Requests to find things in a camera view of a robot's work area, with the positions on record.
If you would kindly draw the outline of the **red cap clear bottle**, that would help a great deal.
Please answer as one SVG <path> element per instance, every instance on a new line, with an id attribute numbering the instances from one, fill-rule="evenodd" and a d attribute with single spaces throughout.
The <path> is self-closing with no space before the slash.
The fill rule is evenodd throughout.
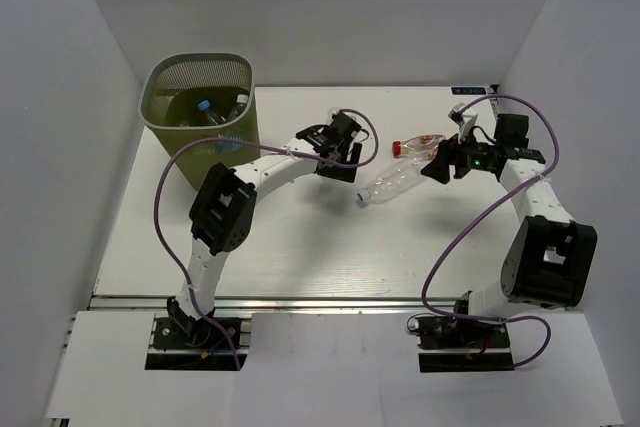
<path id="1" fill-rule="evenodd" d="M 445 140 L 444 135 L 420 135 L 405 141 L 392 143 L 392 154 L 395 158 L 432 159 L 437 155 L 439 144 Z"/>

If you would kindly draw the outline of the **clear bottle small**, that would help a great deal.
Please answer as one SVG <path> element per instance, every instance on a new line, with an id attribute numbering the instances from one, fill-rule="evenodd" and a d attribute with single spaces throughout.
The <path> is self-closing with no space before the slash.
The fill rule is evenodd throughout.
<path id="1" fill-rule="evenodd" d="M 387 203 L 418 186 L 424 177 L 421 170 L 428 164 L 425 158 L 403 158 L 387 169 L 356 193 L 360 206 Z"/>

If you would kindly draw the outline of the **blue label crushed bottle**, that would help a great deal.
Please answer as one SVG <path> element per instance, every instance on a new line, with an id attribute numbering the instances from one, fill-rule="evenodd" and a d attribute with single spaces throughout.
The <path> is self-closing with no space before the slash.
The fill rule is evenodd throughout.
<path id="1" fill-rule="evenodd" d="M 216 112 L 209 100 L 202 100 L 197 104 L 197 107 L 210 125 L 221 126 L 226 123 L 225 118 Z"/>

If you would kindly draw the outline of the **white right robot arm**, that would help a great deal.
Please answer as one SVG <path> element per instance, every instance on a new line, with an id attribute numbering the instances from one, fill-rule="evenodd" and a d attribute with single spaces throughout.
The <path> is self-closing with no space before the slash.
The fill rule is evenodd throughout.
<path id="1" fill-rule="evenodd" d="M 529 146 L 529 119 L 501 114 L 494 138 L 476 140 L 475 121 L 457 119 L 459 131 L 442 140 L 422 175 L 448 183 L 473 170 L 495 175 L 512 202 L 519 229 L 502 263 L 498 281 L 457 300 L 453 337 L 472 346 L 498 322 L 536 309 L 574 308 L 582 300 L 593 261 L 597 233 L 577 222 L 562 206 L 548 180 L 543 154 Z"/>

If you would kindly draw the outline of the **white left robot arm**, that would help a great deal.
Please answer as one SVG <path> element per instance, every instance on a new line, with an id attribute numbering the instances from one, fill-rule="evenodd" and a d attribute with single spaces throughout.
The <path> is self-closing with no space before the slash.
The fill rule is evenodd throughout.
<path id="1" fill-rule="evenodd" d="M 166 239 L 159 238 L 184 277 L 167 311 L 188 345 L 202 345 L 210 337 L 222 269 L 229 254 L 248 238 L 257 203 L 306 175 L 353 182 L 362 150 L 356 137 L 362 131 L 355 118 L 337 111 L 329 124 L 307 127 L 282 147 L 264 146 L 265 156 L 235 167 L 218 163 L 209 169 L 188 213 L 189 262 L 181 262 Z"/>

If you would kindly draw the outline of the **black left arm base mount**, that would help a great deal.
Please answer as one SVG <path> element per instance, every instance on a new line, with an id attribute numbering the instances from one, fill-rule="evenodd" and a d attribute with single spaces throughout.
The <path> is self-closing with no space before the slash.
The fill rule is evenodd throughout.
<path id="1" fill-rule="evenodd" d="M 247 359 L 252 316 L 224 314 L 216 321 L 233 341 L 240 367 Z M 224 335 L 206 323 L 204 332 L 189 340 L 167 316 L 156 315 L 152 323 L 145 360 L 147 371 L 235 372 L 235 357 Z"/>

